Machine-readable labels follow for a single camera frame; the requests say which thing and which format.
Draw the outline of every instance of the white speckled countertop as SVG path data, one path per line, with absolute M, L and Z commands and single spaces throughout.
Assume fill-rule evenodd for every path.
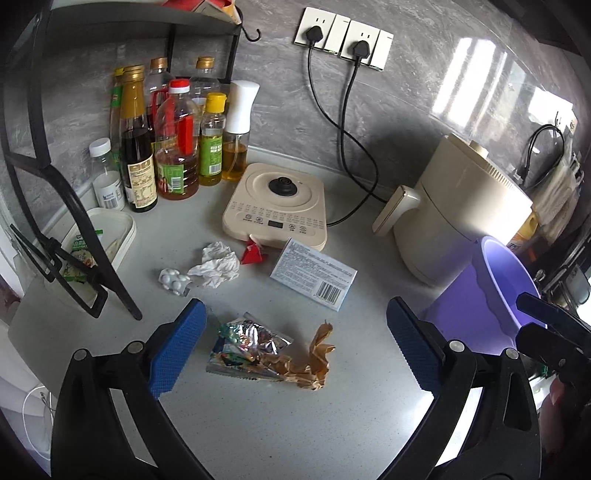
M 346 213 L 361 192 L 339 174 L 253 149 L 250 162 L 278 163 L 314 174 L 326 186 L 327 218 Z M 146 340 L 172 321 L 187 299 L 163 290 L 162 268 L 181 271 L 200 263 L 201 249 L 222 240 L 238 254 L 244 243 L 222 232 L 222 213 L 233 184 L 202 187 L 189 200 L 159 199 L 150 213 L 134 214 L 138 234 L 119 267 L 121 280 L 144 314 L 137 322 L 113 295 L 94 319 L 52 297 L 40 280 L 29 287 L 9 337 L 32 371 L 55 395 L 72 353 L 121 351 Z M 318 326 L 335 327 L 326 387 L 307 391 L 294 384 L 254 382 L 208 374 L 215 322 L 187 361 L 172 392 L 160 397 L 184 441 L 217 480 L 375 479 L 393 460 L 427 411 L 432 396 L 421 391 L 386 326 L 388 301 L 401 296 L 415 311 L 439 292 L 404 267 L 392 235 L 377 238 L 371 223 L 379 204 L 369 202 L 348 221 L 329 229 L 327 255 L 358 270 L 339 312 L 323 307 L 269 278 L 279 250 L 263 264 L 241 267 L 240 276 L 218 289 L 194 288 L 220 322 L 249 311 L 295 339 L 295 359 Z M 136 455 L 150 456 L 135 430 L 122 395 L 115 401 Z

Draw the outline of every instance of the gray marble backsplash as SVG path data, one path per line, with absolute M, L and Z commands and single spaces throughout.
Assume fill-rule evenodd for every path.
M 376 158 L 380 183 L 414 184 L 442 135 L 476 140 L 489 158 L 509 169 L 519 166 L 527 138 L 558 112 L 578 119 L 574 147 L 587 156 L 591 104 L 565 54 L 539 44 L 486 0 L 239 0 L 248 31 L 262 31 L 257 43 L 244 37 L 233 78 L 261 85 L 252 114 L 251 144 L 339 168 L 337 131 L 313 103 L 307 82 L 307 49 L 293 44 L 305 7 L 323 8 L 394 33 L 386 68 L 359 70 L 349 100 L 346 127 Z M 229 44 L 224 39 L 181 37 L 173 74 L 191 74 L 198 55 L 212 54 L 224 75 Z M 163 40 L 105 43 L 48 52 L 43 76 L 46 133 L 53 164 L 76 189 L 89 178 L 87 146 L 108 134 L 109 89 L 114 67 L 149 63 L 164 54 Z M 314 84 L 334 118 L 352 63 L 321 51 L 312 58 Z M 32 154 L 24 91 L 18 75 L 5 92 L 11 147 Z M 536 145 L 532 175 L 553 161 L 548 133 Z M 373 179 L 371 163 L 350 141 L 352 170 Z M 0 188 L 19 225 L 22 212 L 0 162 Z M 48 184 L 19 173 L 31 208 L 43 226 L 61 201 Z

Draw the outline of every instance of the black knob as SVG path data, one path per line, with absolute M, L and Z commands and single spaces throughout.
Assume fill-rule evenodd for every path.
M 281 197 L 293 197 L 297 193 L 297 186 L 287 177 L 279 177 L 269 182 L 269 189 Z

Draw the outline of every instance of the white tissue paper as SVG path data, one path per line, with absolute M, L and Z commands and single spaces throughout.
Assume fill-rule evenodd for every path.
M 203 277 L 203 286 L 217 288 L 220 283 L 238 276 L 240 260 L 230 247 L 221 242 L 209 244 L 203 249 L 202 262 L 190 269 L 187 275 Z

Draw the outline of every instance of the white box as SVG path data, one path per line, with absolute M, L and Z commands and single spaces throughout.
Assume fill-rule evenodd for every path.
M 339 311 L 357 270 L 290 238 L 271 278 Z

